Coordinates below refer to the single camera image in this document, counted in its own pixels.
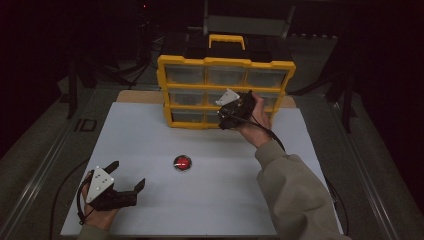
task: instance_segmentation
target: human hand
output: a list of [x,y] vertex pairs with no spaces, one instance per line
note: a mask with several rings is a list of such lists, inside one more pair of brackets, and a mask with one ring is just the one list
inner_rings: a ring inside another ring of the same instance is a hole
[[[85,199],[87,198],[87,193],[90,188],[90,184],[87,183],[82,188],[82,196]],[[115,219],[116,214],[119,209],[113,209],[110,211],[97,211],[90,206],[90,204],[85,203],[84,213],[85,213],[85,224],[91,225],[103,230],[108,231],[112,225],[113,220]]]
[[[264,99],[259,97],[254,92],[252,92],[252,96],[255,99],[256,105],[253,109],[250,121],[256,122],[267,129],[271,129],[271,122],[265,113]],[[268,133],[252,124],[245,123],[238,127],[237,130],[250,144],[252,144],[256,148],[272,140]]]

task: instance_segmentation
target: red round object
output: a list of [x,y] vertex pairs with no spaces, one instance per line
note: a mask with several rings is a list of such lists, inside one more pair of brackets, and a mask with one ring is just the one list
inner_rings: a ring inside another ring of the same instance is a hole
[[186,171],[191,168],[191,159],[186,155],[181,155],[175,158],[174,168],[178,171]]

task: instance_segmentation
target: tool box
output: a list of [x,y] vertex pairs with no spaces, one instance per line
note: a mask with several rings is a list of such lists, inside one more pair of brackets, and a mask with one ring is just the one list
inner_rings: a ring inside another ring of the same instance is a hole
[[215,101],[229,88],[259,94],[272,120],[295,69],[281,38],[168,33],[157,70],[164,116],[170,127],[218,128]]

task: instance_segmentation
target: floor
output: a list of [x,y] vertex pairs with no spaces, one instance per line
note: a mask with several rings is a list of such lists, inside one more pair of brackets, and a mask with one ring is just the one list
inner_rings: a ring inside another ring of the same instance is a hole
[[[315,81],[336,42],[295,36],[287,39],[297,66],[287,90]],[[79,108],[73,119],[66,119],[66,103],[54,103],[1,159],[1,239],[48,239],[52,210],[52,239],[73,239],[59,233],[84,175],[84,161],[96,145],[110,105],[121,90],[128,88],[99,79],[95,89],[79,86]],[[149,67],[137,83],[133,89],[158,90],[155,69]],[[66,84],[67,79],[60,82],[64,93]],[[337,207],[344,230],[349,230],[352,239],[424,239],[423,216],[362,107],[360,96],[354,95],[352,133],[346,134],[340,124],[339,104],[328,103],[323,97],[327,89],[325,85],[294,99],[322,170],[346,207],[346,211],[341,204]],[[97,127],[81,131],[76,127],[78,119],[96,120]],[[66,179],[73,169],[75,172]]]

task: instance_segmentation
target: sleeve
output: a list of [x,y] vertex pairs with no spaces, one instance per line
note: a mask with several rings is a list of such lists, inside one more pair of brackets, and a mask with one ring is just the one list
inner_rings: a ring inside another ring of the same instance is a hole
[[280,239],[350,239],[339,233],[329,192],[299,156],[270,141],[255,157],[262,167],[259,187]]
[[108,236],[109,231],[84,224],[78,235],[78,240],[104,240],[107,239]]

